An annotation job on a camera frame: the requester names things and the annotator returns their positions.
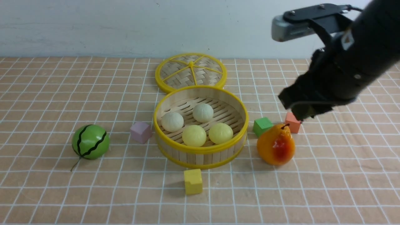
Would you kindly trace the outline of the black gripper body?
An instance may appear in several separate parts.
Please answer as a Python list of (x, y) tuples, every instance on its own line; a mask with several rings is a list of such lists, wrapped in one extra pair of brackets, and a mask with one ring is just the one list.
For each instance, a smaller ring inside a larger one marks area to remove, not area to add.
[(317, 49), (308, 70), (278, 95), (285, 109), (299, 104), (327, 104), (332, 108), (356, 100), (356, 85), (334, 62), (330, 52)]

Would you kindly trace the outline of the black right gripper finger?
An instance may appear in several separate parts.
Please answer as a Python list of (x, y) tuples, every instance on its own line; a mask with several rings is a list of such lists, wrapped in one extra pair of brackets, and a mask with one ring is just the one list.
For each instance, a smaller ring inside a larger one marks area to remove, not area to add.
[(291, 112), (297, 121), (314, 118), (320, 114), (332, 111), (333, 108), (327, 104), (299, 104), (291, 108)]

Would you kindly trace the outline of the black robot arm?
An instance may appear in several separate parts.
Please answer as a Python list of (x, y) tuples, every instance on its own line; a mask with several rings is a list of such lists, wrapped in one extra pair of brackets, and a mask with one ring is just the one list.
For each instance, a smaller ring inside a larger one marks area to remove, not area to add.
[(354, 102), (399, 62), (399, 9), (398, 0), (373, 0), (364, 9), (319, 4), (274, 17), (273, 40), (317, 34), (324, 43), (308, 70), (278, 95), (283, 107), (303, 121)]

